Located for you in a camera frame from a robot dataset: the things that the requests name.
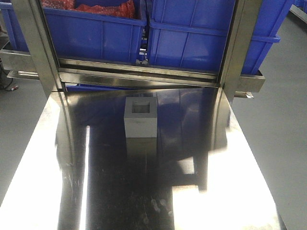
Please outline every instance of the concrete floor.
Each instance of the concrete floor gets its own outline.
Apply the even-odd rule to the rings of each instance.
[[[255,99],[233,110],[288,230],[307,229],[307,26],[289,15],[261,71]],[[0,91],[0,202],[27,146],[46,98],[38,81],[15,80]]]
[[[232,107],[288,230],[307,230],[307,25],[290,14],[278,34],[260,93]]]

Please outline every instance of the cable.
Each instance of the cable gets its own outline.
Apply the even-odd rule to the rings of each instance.
[[[11,79],[11,82],[10,82],[7,86],[0,85],[0,90],[4,90],[4,91],[8,91],[8,92],[17,90],[17,89],[19,88],[18,85],[14,86],[14,87],[12,87],[12,88],[10,88],[10,89],[8,89],[9,86],[10,86],[12,83],[13,83],[13,78]]]
[[[2,63],[2,62],[0,62],[0,69],[1,69],[1,71],[2,71],[5,75],[8,75],[9,73],[6,73],[6,72],[5,72],[5,70],[3,69],[1,63]]]

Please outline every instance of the gray metal block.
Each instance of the gray metal block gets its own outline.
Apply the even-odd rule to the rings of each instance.
[[[156,138],[157,98],[127,97],[124,121],[126,138]]]

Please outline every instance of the metal post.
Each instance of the metal post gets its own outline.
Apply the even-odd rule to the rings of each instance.
[[[46,96],[52,91],[62,91],[59,62],[40,0],[11,2]]]
[[[218,78],[230,103],[237,89],[261,4],[262,0],[236,1]]]

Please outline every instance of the blue storage bin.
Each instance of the blue storage bin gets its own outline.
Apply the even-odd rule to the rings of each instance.
[[[303,7],[304,6],[304,0],[295,0],[293,4],[297,7]]]
[[[303,11],[305,13],[307,13],[307,0],[304,1],[304,8],[303,8]]]
[[[275,36],[294,0],[263,0],[254,35]]]
[[[278,42],[280,42],[280,37],[278,35],[273,37],[254,35],[249,44],[242,73],[251,75],[257,74],[270,48],[274,43]]]
[[[106,3],[116,6],[126,1],[77,0],[76,5]],[[135,63],[147,20],[144,0],[134,2],[139,19],[44,8],[57,54]],[[13,49],[28,51],[12,4],[8,0],[1,0],[0,9]]]
[[[254,34],[275,36],[293,2],[263,0]],[[158,23],[228,30],[234,3],[234,0],[153,0],[151,15]]]
[[[235,0],[153,0],[157,23],[228,30]]]
[[[151,19],[148,59],[151,65],[218,72],[227,31],[157,23]],[[242,72],[256,74],[278,36],[253,36]]]

